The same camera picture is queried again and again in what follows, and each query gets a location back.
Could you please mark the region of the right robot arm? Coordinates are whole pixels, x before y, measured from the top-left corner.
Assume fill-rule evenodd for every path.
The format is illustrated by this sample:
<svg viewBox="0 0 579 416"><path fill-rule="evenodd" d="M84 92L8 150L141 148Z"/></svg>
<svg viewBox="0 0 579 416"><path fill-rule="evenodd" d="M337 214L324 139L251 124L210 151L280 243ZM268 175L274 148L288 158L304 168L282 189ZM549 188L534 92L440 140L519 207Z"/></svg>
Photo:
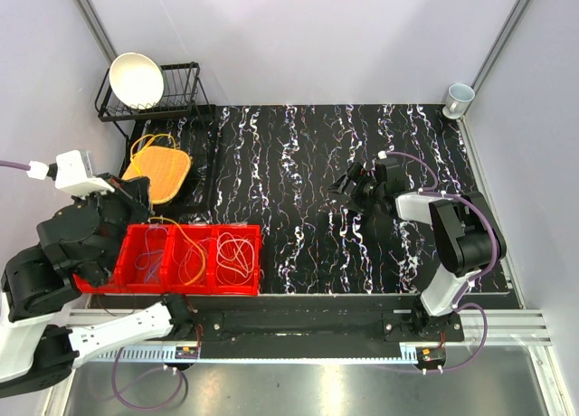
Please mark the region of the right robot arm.
<svg viewBox="0 0 579 416"><path fill-rule="evenodd" d="M370 170L354 162L328 191L347 196L348 208L357 213L379 209L394 219L432 228L440 265L414 301L406 329L420 340L434 340L452 326L469 288L504 258L507 244L481 192L438 192L437 179L413 191L396 159L399 155L381 153Z"/></svg>

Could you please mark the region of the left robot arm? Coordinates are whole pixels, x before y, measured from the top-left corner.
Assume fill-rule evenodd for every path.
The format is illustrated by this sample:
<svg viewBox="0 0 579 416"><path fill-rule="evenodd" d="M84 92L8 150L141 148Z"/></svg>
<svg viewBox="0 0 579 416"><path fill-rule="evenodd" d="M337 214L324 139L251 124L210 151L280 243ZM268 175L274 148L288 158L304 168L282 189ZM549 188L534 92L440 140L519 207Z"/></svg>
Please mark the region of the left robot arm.
<svg viewBox="0 0 579 416"><path fill-rule="evenodd" d="M148 339L187 339L195 318L186 298L165 294L135 314L95 326L56 326L54 317L81 291L109 282L128 227L152 215L150 181L97 178L103 191L76 195L36 230L39 241L15 254L1 278L1 395L50 388L108 351Z"/></svg>

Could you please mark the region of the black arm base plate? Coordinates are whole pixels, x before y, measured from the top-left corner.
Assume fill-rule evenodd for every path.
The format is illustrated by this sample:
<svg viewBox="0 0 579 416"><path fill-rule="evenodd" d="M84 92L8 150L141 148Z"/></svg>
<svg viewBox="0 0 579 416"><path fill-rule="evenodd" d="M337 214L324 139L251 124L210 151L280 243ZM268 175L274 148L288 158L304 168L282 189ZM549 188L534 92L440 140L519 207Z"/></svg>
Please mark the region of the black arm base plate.
<svg viewBox="0 0 579 416"><path fill-rule="evenodd" d="M423 331L413 326L409 295L179 296L164 295L185 318L178 337L201 332L205 359L387 358L399 344L438 345L464 339L451 314Z"/></svg>

